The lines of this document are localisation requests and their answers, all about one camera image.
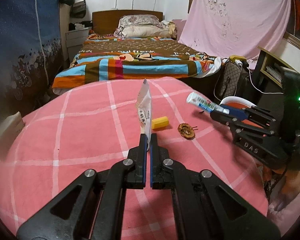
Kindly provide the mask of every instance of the floral pillow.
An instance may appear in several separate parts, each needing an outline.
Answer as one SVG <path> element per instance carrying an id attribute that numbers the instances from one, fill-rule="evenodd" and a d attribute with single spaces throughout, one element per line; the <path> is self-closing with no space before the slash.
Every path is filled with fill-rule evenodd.
<path id="1" fill-rule="evenodd" d="M 121 17 L 119 26 L 114 32 L 114 36 L 117 38 L 124 38 L 122 30 L 129 26 L 136 25 L 155 25 L 159 28 L 163 28 L 163 24 L 159 22 L 157 16 L 151 14 L 138 14 L 138 15 L 126 15 Z"/>

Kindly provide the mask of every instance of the wooden headboard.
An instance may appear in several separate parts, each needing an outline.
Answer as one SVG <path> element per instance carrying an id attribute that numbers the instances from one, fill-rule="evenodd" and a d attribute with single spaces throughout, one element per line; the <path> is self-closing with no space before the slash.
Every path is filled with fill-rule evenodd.
<path id="1" fill-rule="evenodd" d="M 119 20 L 125 15 L 151 14 L 158 17 L 159 21 L 163 20 L 162 12 L 143 11 L 143 10 L 110 10 L 92 13 L 92 29 L 98 34 L 114 33 L 119 25 Z"/>

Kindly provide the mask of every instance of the white pillow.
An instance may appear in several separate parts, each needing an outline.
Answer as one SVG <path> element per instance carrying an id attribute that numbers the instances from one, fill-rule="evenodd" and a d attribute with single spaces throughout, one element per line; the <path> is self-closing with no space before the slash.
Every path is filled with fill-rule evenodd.
<path id="1" fill-rule="evenodd" d="M 144 37 L 163 37 L 171 38 L 169 34 L 169 28 L 163 26 L 159 28 L 155 25 L 137 25 L 137 26 L 128 26 L 122 30 L 122 35 L 125 38 L 144 38 Z"/>

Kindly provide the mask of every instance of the yellow object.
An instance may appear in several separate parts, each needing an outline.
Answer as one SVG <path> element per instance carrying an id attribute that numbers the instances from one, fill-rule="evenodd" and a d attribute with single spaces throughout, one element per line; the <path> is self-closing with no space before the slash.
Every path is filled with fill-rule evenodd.
<path id="1" fill-rule="evenodd" d="M 229 59 L 234 62 L 236 59 L 240 60 L 240 61 L 246 61 L 247 59 L 243 56 L 237 56 L 237 55 L 231 55 L 229 57 Z"/>
<path id="2" fill-rule="evenodd" d="M 160 117 L 152 120 L 152 129 L 158 129 L 169 125 L 168 117 Z"/>

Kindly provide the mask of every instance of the pink curtain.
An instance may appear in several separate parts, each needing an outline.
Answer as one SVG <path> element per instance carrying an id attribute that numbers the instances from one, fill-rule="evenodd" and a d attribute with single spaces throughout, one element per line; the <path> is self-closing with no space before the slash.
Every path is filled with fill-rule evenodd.
<path id="1" fill-rule="evenodd" d="M 256 59 L 274 51 L 286 30 L 291 0 L 193 0 L 180 43 L 209 55 Z"/>

